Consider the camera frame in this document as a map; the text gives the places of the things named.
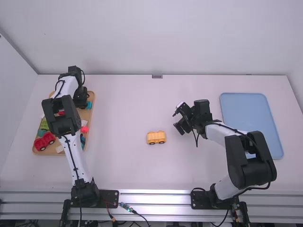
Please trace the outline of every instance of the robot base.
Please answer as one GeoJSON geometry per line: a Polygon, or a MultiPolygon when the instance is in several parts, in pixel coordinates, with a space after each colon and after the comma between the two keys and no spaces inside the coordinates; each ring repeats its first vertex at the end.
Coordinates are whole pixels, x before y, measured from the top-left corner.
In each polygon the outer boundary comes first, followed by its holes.
{"type": "Polygon", "coordinates": [[[239,198],[215,201],[210,191],[193,191],[190,193],[191,208],[194,210],[230,210],[232,204],[239,204],[239,198]]]}
{"type": "MultiPolygon", "coordinates": [[[[94,208],[117,208],[119,205],[119,191],[117,190],[99,190],[100,193],[100,199],[97,202],[96,206],[94,208]]],[[[78,204],[74,204],[71,202],[71,207],[78,208],[78,204]]],[[[81,204],[82,208],[89,208],[90,206],[87,206],[85,204],[81,204]]]]}

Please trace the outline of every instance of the wooden tray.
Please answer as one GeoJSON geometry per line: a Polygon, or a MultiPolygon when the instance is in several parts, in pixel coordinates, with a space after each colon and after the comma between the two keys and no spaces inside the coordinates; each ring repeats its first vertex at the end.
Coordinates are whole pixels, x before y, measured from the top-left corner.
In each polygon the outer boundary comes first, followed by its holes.
{"type": "MultiPolygon", "coordinates": [[[[81,110],[81,109],[77,108],[77,110],[78,110],[78,113],[80,115],[81,120],[86,120],[87,121],[86,126],[89,128],[89,124],[90,124],[90,120],[91,120],[91,113],[93,112],[93,108],[94,108],[95,93],[92,92],[92,91],[88,91],[88,94],[89,94],[89,97],[88,97],[87,100],[92,103],[92,108],[90,110],[81,110]]],[[[83,137],[85,138],[85,145],[84,145],[84,150],[83,151],[85,151],[86,144],[88,142],[89,131],[88,131],[88,133],[83,133],[83,137]]],[[[64,150],[61,151],[60,153],[57,152],[56,147],[58,147],[60,145],[61,145],[61,143],[59,142],[57,137],[56,137],[55,142],[51,145],[48,145],[46,147],[46,149],[43,150],[43,151],[37,150],[34,147],[34,143],[33,143],[33,153],[35,155],[65,155],[64,150]]]]}

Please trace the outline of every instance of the white robotic arm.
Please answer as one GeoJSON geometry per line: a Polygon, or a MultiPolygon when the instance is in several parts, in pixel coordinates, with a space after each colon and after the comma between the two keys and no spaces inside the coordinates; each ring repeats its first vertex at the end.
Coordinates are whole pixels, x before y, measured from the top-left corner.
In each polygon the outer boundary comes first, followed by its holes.
{"type": "MultiPolygon", "coordinates": [[[[225,137],[231,135],[241,136],[239,133],[233,132],[228,128],[222,127],[217,124],[210,124],[205,127],[205,134],[207,139],[215,141],[221,146],[225,147],[225,137]]],[[[231,181],[229,175],[226,175],[222,180],[214,185],[215,192],[220,200],[226,200],[232,198],[234,195],[243,192],[244,189],[238,189],[231,181]]]]}
{"type": "Polygon", "coordinates": [[[182,118],[174,126],[181,135],[195,129],[204,139],[225,147],[229,174],[208,191],[213,207],[217,208],[221,202],[247,190],[256,189],[252,187],[254,185],[268,183],[268,188],[270,182],[276,179],[276,167],[261,132],[239,131],[213,120],[208,100],[196,100],[193,107],[181,102],[173,116],[178,113],[182,118]],[[246,153],[256,157],[247,159],[246,153]]]}
{"type": "Polygon", "coordinates": [[[81,69],[71,66],[60,74],[51,98],[42,101],[49,129],[63,146],[72,175],[71,198],[74,204],[94,206],[99,189],[86,164],[80,141],[81,119],[76,108],[87,106],[87,89],[83,86],[81,69]]]}
{"type": "MultiPolygon", "coordinates": [[[[79,84],[75,76],[59,77],[55,87],[55,93],[51,96],[51,99],[60,99],[63,96],[74,97],[74,94],[78,88],[79,84]]],[[[72,185],[76,185],[75,182],[77,180],[77,174],[79,175],[78,177],[80,179],[84,179],[85,183],[91,182],[92,175],[88,170],[81,147],[80,130],[77,130],[75,135],[71,135],[70,133],[62,135],[61,138],[59,138],[59,141],[63,146],[69,167],[71,169],[72,185]]]]}

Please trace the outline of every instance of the wire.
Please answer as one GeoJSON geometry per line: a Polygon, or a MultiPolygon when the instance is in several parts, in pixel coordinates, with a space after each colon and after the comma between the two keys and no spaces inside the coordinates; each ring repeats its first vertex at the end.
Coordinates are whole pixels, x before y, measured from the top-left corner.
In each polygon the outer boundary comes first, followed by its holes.
{"type": "Polygon", "coordinates": [[[191,190],[191,191],[193,192],[194,190],[201,190],[201,191],[206,192],[206,190],[205,190],[204,188],[194,188],[194,189],[193,189],[193,190],[191,190]]]}
{"type": "MultiPolygon", "coordinates": [[[[78,169],[76,168],[74,158],[72,157],[70,143],[69,143],[68,139],[66,138],[66,136],[64,136],[64,135],[62,135],[62,136],[65,138],[65,142],[67,143],[68,150],[69,150],[70,155],[71,155],[72,164],[73,164],[73,166],[74,166],[74,171],[76,172],[77,180],[79,181],[79,175],[78,175],[78,171],[77,171],[78,169]]],[[[79,208],[80,208],[80,225],[81,225],[81,221],[82,221],[82,207],[81,207],[80,188],[78,189],[78,198],[79,198],[79,208]]]]}
{"type": "Polygon", "coordinates": [[[135,223],[138,227],[142,227],[142,226],[140,226],[137,222],[134,221],[134,223],[135,223]]]}
{"type": "Polygon", "coordinates": [[[146,220],[145,217],[143,217],[141,214],[138,214],[138,212],[137,212],[137,215],[139,215],[141,218],[143,218],[143,219],[146,221],[148,227],[151,226],[151,225],[148,223],[148,221],[146,220]]]}
{"type": "Polygon", "coordinates": [[[198,136],[196,137],[196,134],[195,134],[194,130],[192,129],[191,131],[192,131],[193,134],[194,134],[194,138],[195,138],[195,142],[196,142],[196,147],[198,147],[198,138],[199,138],[199,134],[198,134],[198,136]]]}
{"type": "Polygon", "coordinates": [[[63,85],[64,85],[64,83],[65,83],[65,80],[60,79],[60,80],[57,81],[57,83],[56,83],[56,85],[55,85],[55,91],[57,90],[57,84],[58,84],[59,82],[62,82],[62,85],[61,85],[61,87],[60,87],[59,92],[55,95],[55,97],[52,99],[52,101],[53,101],[55,98],[57,98],[59,94],[61,94],[61,91],[62,91],[63,85]]]}
{"type": "Polygon", "coordinates": [[[253,190],[253,189],[254,189],[254,190],[266,190],[266,189],[268,189],[269,187],[270,187],[270,182],[268,182],[268,183],[267,183],[267,186],[264,187],[264,188],[250,187],[250,188],[247,188],[247,189],[245,189],[244,191],[242,191],[242,192],[240,192],[240,193],[234,195],[234,197],[237,197],[237,196],[239,196],[239,195],[242,195],[243,193],[245,193],[245,192],[247,192],[247,191],[250,191],[250,190],[253,190]]]}
{"type": "Polygon", "coordinates": [[[83,72],[83,70],[81,70],[81,72],[83,73],[83,83],[82,83],[82,85],[83,85],[85,82],[85,73],[83,72]]]}
{"type": "Polygon", "coordinates": [[[190,194],[191,194],[192,192],[194,192],[194,190],[201,190],[201,191],[206,192],[206,190],[205,190],[204,188],[194,188],[193,190],[191,190],[190,194]]]}
{"type": "Polygon", "coordinates": [[[118,223],[119,226],[121,225],[124,225],[127,221],[124,221],[124,222],[121,222],[121,223],[118,223]]]}
{"type": "Polygon", "coordinates": [[[29,222],[27,222],[27,223],[24,223],[24,224],[22,224],[22,225],[19,225],[19,226],[16,226],[16,227],[21,227],[21,226],[29,226],[29,227],[31,227],[31,226],[34,226],[34,227],[39,227],[39,225],[38,225],[38,220],[29,220],[29,222]]]}
{"type": "Polygon", "coordinates": [[[223,218],[222,222],[221,222],[219,225],[215,225],[213,222],[211,222],[211,224],[212,224],[213,226],[215,226],[215,227],[221,226],[221,225],[223,224],[223,222],[225,221],[225,219],[227,218],[228,211],[229,211],[229,210],[226,211],[226,215],[225,215],[225,217],[223,218]]]}

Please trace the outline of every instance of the red toy car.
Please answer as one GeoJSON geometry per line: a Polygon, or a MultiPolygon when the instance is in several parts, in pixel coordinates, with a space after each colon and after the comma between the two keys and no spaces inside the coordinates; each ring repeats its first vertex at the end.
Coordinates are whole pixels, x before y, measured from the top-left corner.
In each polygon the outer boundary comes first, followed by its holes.
{"type": "Polygon", "coordinates": [[[51,133],[45,133],[42,138],[38,138],[34,141],[34,146],[37,150],[43,151],[49,144],[55,143],[56,137],[51,133]]]}

